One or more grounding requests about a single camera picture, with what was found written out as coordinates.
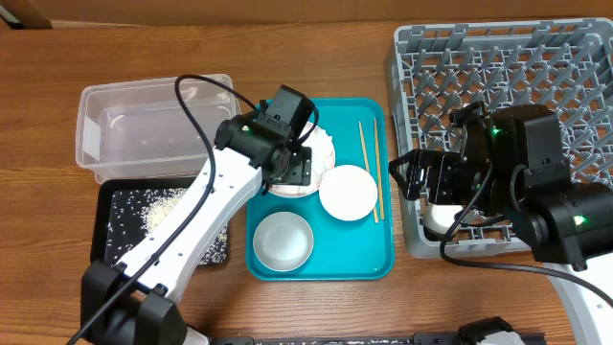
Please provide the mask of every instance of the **white ceramic bowl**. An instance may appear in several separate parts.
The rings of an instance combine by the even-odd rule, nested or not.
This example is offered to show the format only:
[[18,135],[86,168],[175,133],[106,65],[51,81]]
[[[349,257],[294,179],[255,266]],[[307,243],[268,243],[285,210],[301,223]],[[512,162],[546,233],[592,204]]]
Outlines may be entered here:
[[313,250],[313,231],[307,221],[291,212],[266,217],[253,236],[253,249],[262,265],[287,272],[303,265]]
[[373,177],[364,169],[345,165],[332,169],[319,187],[324,209],[336,219],[353,221],[368,216],[378,197]]

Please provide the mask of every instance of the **black tray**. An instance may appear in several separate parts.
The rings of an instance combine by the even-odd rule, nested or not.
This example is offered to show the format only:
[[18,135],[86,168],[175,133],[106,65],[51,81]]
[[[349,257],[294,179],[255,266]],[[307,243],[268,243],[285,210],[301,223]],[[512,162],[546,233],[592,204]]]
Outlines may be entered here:
[[[406,336],[347,336],[254,339],[252,337],[213,338],[212,345],[453,345],[457,333],[415,333]],[[547,345],[544,333],[521,334],[526,345]]]
[[[141,218],[155,199],[187,189],[193,177],[109,180],[98,193],[98,210],[90,261],[115,264],[124,253],[145,238],[147,229]],[[200,262],[220,265],[227,260],[227,230],[224,228]]]

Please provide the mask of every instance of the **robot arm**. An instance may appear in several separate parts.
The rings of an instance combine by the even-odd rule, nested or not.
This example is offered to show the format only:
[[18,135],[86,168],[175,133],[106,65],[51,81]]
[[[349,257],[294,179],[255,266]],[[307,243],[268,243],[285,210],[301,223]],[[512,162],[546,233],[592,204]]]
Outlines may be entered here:
[[[214,150],[217,177],[214,193],[181,235],[162,254],[159,264],[145,272],[138,283],[147,289],[166,287],[166,298],[178,303],[183,297],[198,261],[234,213],[261,188],[261,168],[249,166],[249,158],[232,150]],[[131,277],[146,262],[151,253],[181,224],[194,208],[209,181],[210,162],[198,174],[190,189],[151,234],[125,253],[119,265],[125,265],[124,275]]]
[[[175,85],[177,90],[180,80]],[[147,238],[125,253],[114,267],[94,262],[85,271],[81,281],[81,325],[91,328],[79,330],[73,339],[76,341],[84,332],[83,337],[94,344],[207,345],[205,336],[187,327],[176,304],[199,259],[223,225],[262,184],[266,188],[273,183],[310,183],[311,151],[302,147],[306,137],[298,135],[311,112],[316,125],[319,115],[313,102],[282,85],[270,104],[262,102],[259,109],[224,121],[217,130],[212,152],[216,162],[214,185],[204,203],[211,159]],[[199,204],[191,221],[177,233],[179,225]],[[154,263],[152,255],[159,252]],[[146,263],[152,266],[142,272]],[[128,281],[136,281],[135,286]],[[130,294],[134,292],[145,298]],[[104,311],[103,317],[97,316]]]
[[[413,149],[390,162],[402,195],[416,200],[426,187],[430,203],[467,205],[474,199],[475,208],[486,216],[511,220],[515,235],[531,247],[536,261],[604,292],[606,301],[575,283],[552,278],[578,343],[612,343],[613,302],[606,295],[613,295],[613,276],[608,273],[613,265],[613,192],[601,183],[572,183],[557,115],[544,105],[488,113],[483,103],[473,103],[449,117],[464,135],[460,152]],[[398,170],[403,165],[404,175]],[[486,180],[490,169],[492,178]],[[481,197],[475,198],[478,191]],[[538,267],[452,262],[554,273]]]

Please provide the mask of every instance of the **teal tray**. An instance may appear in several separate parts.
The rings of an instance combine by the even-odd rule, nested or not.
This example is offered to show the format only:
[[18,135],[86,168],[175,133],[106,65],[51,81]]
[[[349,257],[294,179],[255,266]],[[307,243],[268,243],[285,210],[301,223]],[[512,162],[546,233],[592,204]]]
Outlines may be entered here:
[[[383,109],[375,101],[364,98],[314,101],[320,112],[319,126],[332,137],[336,150],[336,166],[355,165],[364,168],[358,127],[358,121],[362,122],[369,166],[375,181],[376,118],[385,220],[380,219],[379,223],[375,224],[373,213],[357,221],[346,222],[333,218],[324,210],[319,193],[300,198],[257,194],[247,203],[247,266],[253,275],[264,281],[380,279],[387,275],[394,265],[392,201],[387,173]],[[293,212],[303,217],[310,224],[315,239],[308,261],[289,272],[275,272],[266,268],[253,250],[253,235],[258,224],[267,216],[281,211]]]

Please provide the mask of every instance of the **green led light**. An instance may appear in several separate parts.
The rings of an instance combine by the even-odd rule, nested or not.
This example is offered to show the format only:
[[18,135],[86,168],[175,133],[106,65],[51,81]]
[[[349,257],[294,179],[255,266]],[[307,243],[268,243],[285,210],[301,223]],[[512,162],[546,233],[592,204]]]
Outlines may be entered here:
[[574,216],[573,219],[575,220],[575,225],[582,225],[587,221],[584,216]]

